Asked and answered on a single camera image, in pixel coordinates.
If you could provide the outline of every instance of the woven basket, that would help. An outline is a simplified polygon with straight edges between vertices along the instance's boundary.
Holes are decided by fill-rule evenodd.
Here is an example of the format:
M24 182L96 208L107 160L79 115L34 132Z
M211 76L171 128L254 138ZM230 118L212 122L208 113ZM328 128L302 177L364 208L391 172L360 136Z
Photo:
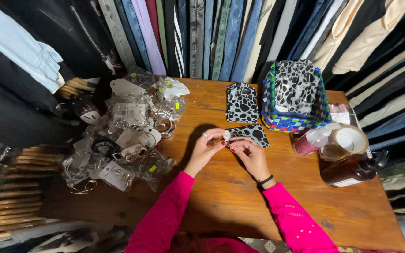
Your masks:
M316 95L314 105L315 116L313 119L290 118L278 115L278 111L274 107L274 74L277 63L273 63L266 79L263 81L262 122L265 126L270 130L278 132L303 134L311 128L318 129L332 123L328 98L326 97L326 90L324 89L323 78L319 68L315 69L315 75L319 77L319 89Z

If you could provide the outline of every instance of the spray bottle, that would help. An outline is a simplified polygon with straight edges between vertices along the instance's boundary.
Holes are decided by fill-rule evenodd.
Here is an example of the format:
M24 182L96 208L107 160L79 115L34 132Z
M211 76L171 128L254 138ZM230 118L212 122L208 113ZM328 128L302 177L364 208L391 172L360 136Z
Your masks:
M339 129L339 123L327 124L320 129L310 129L293 144L293 150L299 155L311 155L328 143L329 135Z

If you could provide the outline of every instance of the amber bottle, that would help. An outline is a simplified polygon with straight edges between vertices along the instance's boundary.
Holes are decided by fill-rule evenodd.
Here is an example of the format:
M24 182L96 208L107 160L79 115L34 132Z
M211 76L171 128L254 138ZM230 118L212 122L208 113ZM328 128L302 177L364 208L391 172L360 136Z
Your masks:
M377 158L368 158L364 154L352 154L321 172L323 181L332 187L345 187L373 179L378 168L384 168L388 161L388 150L384 150Z

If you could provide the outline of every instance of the zipper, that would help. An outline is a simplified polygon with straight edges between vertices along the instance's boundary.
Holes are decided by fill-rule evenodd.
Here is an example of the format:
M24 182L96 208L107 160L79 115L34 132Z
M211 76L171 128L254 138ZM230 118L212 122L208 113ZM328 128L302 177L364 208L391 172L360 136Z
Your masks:
M79 17L79 14L77 14L76 9L74 9L74 6L71 6L71 10L73 11L73 13L76 16L79 24L81 25L82 29L84 30L85 34L87 35L87 38L93 44L93 47L99 52L99 54L101 55L103 60L106 59L106 56L104 55L103 51L98 47L98 45L94 42L93 38L90 36L90 33L88 32L86 26L84 25L81 18Z

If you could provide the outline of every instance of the bracelet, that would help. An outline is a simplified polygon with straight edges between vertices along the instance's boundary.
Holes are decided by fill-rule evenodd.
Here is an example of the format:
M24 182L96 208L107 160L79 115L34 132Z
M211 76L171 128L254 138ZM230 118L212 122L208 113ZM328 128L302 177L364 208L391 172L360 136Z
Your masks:
M270 175L270 177L269 178L267 178L267 179L265 179L264 181L262 181L262 182L259 182L259 185L263 185L264 183L266 183L266 182L268 182L268 181L270 181L271 179L273 179L273 175Z

